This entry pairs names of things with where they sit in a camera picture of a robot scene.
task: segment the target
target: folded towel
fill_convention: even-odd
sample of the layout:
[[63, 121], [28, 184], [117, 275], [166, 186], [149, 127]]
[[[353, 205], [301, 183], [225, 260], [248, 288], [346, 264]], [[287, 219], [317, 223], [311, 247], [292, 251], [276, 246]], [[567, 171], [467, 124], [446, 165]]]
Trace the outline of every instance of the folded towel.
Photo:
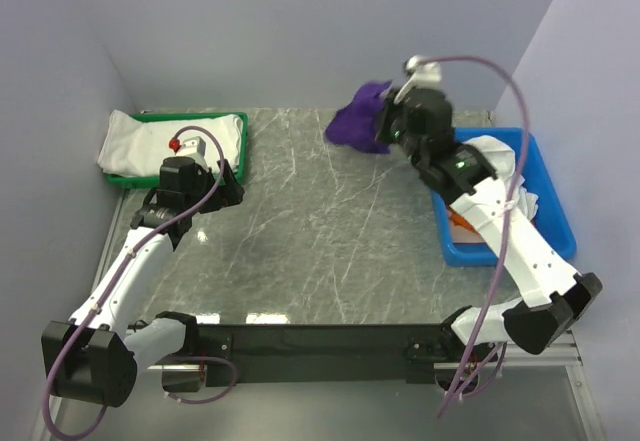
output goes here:
[[[516, 171], [516, 155], [511, 147], [493, 136], [478, 136], [465, 141], [476, 147], [496, 168], [496, 175], [509, 189]], [[520, 176], [513, 199], [527, 219], [532, 220], [538, 212], [538, 195], [530, 193], [523, 186], [524, 178]], [[483, 243], [483, 239], [475, 232], [454, 223], [449, 219], [451, 235], [455, 243]]]
[[[199, 126], [213, 134], [232, 169], [240, 162], [242, 120], [236, 115], [220, 118], [163, 121], [141, 123], [121, 111], [114, 111], [109, 118], [109, 131], [98, 157], [98, 165], [105, 173], [126, 177], [157, 176], [162, 161], [173, 153], [169, 140], [184, 126]], [[184, 137], [199, 133], [185, 133]], [[205, 137], [205, 160], [213, 172], [218, 172], [218, 150]]]

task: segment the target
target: white cloth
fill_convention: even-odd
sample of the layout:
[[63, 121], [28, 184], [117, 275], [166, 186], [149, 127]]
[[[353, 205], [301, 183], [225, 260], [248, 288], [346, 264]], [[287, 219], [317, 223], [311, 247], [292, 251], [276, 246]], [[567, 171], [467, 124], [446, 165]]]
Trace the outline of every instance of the white cloth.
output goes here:
[[[516, 171], [516, 155], [513, 149], [499, 139], [487, 135], [471, 138], [465, 141], [465, 144], [476, 147], [485, 155], [489, 162], [496, 168], [498, 178], [504, 182], [506, 189], [509, 189], [509, 185]], [[531, 220], [538, 212], [538, 195], [528, 192], [523, 186], [523, 183], [524, 178], [520, 176], [517, 184], [518, 187], [513, 193], [513, 199], [527, 219]], [[451, 220], [449, 220], [449, 227], [451, 228], [453, 241], [456, 243], [484, 242], [478, 234], [472, 233], [462, 226], [454, 226]]]
[[[98, 165], [105, 173], [126, 177], [157, 176], [164, 158], [172, 155], [169, 140], [184, 126], [199, 126], [213, 134], [232, 169], [240, 162], [242, 119], [236, 115], [220, 118], [188, 119], [141, 123], [131, 116], [114, 111], [109, 118], [109, 131], [102, 145]], [[218, 172], [218, 150], [210, 139], [197, 131], [185, 132], [181, 139], [201, 135], [206, 143], [205, 160]]]

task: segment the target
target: blue bin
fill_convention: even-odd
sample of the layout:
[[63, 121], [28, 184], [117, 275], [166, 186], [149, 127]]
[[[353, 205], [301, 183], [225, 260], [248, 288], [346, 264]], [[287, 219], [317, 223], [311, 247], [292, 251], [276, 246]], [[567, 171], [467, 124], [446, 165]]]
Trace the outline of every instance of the blue bin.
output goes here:
[[[520, 156], [521, 128], [457, 128], [456, 133], [460, 141], [483, 135], [493, 136], [513, 148], [516, 159]], [[567, 260], [572, 258], [576, 253], [576, 240], [533, 136], [529, 137], [529, 155], [522, 175], [527, 190], [540, 197], [534, 219], [536, 228], [558, 255]], [[447, 207], [439, 194], [432, 193], [438, 237], [445, 261], [451, 266], [495, 266], [498, 259], [486, 244], [453, 242]]]

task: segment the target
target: lavender wall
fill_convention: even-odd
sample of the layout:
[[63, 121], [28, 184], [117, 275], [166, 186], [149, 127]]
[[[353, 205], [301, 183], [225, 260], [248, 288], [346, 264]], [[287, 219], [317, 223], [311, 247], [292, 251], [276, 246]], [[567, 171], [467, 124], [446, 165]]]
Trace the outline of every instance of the lavender wall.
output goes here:
[[117, 193], [95, 158], [110, 110], [133, 109], [76, 0], [0, 0], [0, 411], [27, 439], [40, 334], [90, 290]]
[[[333, 107], [418, 54], [475, 53], [513, 70], [551, 0], [83, 0], [141, 108]], [[503, 84], [447, 68], [460, 107]]]
[[[554, 0], [516, 70], [534, 133], [601, 297], [576, 326], [612, 441], [640, 436], [638, 0]], [[502, 124], [519, 124], [511, 95]]]

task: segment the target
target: marble tabletop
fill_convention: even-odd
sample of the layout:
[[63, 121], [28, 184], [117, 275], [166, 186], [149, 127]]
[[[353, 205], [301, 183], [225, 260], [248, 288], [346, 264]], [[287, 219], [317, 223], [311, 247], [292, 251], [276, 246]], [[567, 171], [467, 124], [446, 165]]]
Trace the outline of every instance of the marble tabletop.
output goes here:
[[[425, 323], [484, 301], [492, 270], [445, 263], [430, 193], [401, 153], [327, 144], [332, 109], [240, 111], [250, 123], [243, 203], [194, 218], [134, 319]], [[461, 112], [455, 124], [490, 117]], [[112, 259], [144, 194], [124, 193]], [[495, 302], [515, 296], [505, 276]]]

